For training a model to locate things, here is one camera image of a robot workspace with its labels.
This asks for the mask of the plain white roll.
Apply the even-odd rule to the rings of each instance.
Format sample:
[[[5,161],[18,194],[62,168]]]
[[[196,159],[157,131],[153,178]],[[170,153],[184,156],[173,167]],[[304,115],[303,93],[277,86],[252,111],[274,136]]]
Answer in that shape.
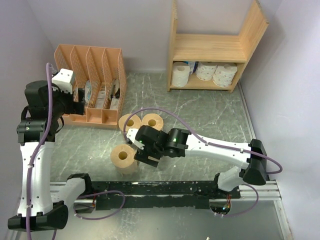
[[[185,62],[177,61],[172,65],[171,84],[174,87],[184,87],[188,83],[190,67]]]

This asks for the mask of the blue white roll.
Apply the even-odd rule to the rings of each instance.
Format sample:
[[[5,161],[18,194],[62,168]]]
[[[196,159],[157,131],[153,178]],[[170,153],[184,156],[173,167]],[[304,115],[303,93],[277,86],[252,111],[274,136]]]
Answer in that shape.
[[[198,67],[198,61],[182,61],[182,63],[185,63],[189,66],[189,74],[192,75],[195,73],[197,67]]]

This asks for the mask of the white patterned roll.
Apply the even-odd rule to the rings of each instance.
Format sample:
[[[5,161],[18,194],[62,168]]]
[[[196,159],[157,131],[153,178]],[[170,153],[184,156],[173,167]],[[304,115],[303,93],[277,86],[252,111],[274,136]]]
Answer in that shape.
[[[218,87],[226,88],[231,85],[237,71],[235,63],[218,63],[212,80]]]
[[[217,62],[200,61],[197,65],[195,75],[202,81],[210,81],[217,69]]]

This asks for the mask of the white patterned roll front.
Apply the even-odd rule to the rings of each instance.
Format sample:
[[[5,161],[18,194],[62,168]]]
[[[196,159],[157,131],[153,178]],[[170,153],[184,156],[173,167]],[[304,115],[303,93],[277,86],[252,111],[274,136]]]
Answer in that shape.
[[[237,71],[235,63],[218,63],[212,80],[218,87],[226,88],[231,85]]]

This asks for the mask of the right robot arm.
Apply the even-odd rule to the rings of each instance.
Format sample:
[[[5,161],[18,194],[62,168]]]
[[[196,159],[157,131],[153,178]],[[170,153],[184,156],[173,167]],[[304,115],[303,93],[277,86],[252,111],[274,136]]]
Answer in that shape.
[[[131,128],[127,138],[137,147],[134,159],[157,167],[162,157],[205,157],[229,162],[233,168],[219,173],[212,193],[223,199],[242,184],[263,186],[268,180],[267,157],[260,140],[235,143],[191,133],[190,130],[172,128],[168,133],[151,126]]]

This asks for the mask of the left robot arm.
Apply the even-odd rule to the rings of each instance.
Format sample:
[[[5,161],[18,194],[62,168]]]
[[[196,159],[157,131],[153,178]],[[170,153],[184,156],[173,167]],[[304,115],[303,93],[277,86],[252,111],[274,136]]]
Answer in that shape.
[[[68,221],[69,208],[80,197],[89,199],[94,192],[87,173],[72,174],[54,196],[50,191],[50,166],[58,121],[64,114],[85,114],[85,91],[78,90],[80,100],[66,93],[57,84],[48,88],[45,80],[26,85],[27,106],[17,126],[22,155],[22,192],[15,216],[7,221],[10,230],[25,232],[63,229]]]

